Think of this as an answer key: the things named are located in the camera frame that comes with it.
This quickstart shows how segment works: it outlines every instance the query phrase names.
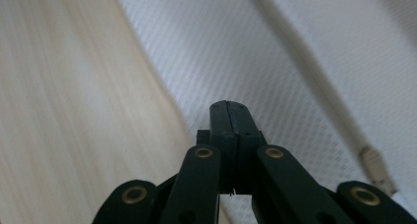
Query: wooden surface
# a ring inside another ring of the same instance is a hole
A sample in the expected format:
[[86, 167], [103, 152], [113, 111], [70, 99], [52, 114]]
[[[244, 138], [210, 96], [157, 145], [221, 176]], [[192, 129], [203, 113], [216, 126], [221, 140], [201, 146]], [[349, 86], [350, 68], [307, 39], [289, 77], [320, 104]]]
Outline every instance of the wooden surface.
[[2, 224], [90, 223], [193, 143], [116, 0], [0, 0]]

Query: metal rivet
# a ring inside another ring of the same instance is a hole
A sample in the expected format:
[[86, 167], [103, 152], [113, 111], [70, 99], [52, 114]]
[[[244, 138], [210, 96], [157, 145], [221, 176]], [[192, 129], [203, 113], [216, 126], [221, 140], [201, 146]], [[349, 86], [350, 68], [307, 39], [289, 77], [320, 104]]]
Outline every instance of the metal rivet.
[[284, 155], [284, 153], [277, 148], [267, 148], [265, 154], [271, 158], [280, 158]]
[[364, 204], [367, 204], [367, 205], [370, 205], [370, 206], [376, 206], [376, 205], [381, 203], [381, 200], [377, 195], [375, 195], [373, 192], [370, 192], [370, 191], [368, 191], [364, 188], [354, 187], [354, 188], [350, 189], [350, 193], [358, 201], [361, 201]]
[[208, 148], [199, 148], [196, 150], [195, 154], [200, 158], [207, 158], [212, 156], [212, 150]]
[[134, 186], [123, 192], [122, 200], [127, 204], [134, 204], [144, 200], [147, 194], [147, 189], [143, 186]]

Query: light wood grain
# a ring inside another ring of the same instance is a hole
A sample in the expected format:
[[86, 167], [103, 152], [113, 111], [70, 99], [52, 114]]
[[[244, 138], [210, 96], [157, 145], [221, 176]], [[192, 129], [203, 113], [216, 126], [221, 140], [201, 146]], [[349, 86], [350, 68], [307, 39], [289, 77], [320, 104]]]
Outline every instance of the light wood grain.
[[193, 143], [116, 0], [0, 0], [1, 223], [90, 223]]

